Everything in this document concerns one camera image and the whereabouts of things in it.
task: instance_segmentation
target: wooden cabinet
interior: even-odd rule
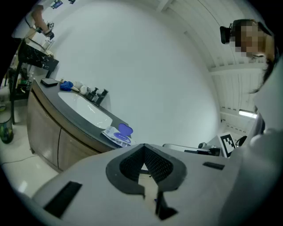
[[[58,167],[58,142],[61,127],[43,109],[30,92],[27,112],[27,133],[30,147]]]
[[[79,160],[100,152],[84,145],[82,142],[61,129],[58,148],[58,168],[66,170]]]

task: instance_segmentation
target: fluorescent light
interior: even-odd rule
[[[251,113],[251,112],[248,112],[248,111],[243,111],[243,110],[239,110],[239,115],[247,116],[247,117],[250,117],[250,118],[256,118],[257,117],[257,114]]]

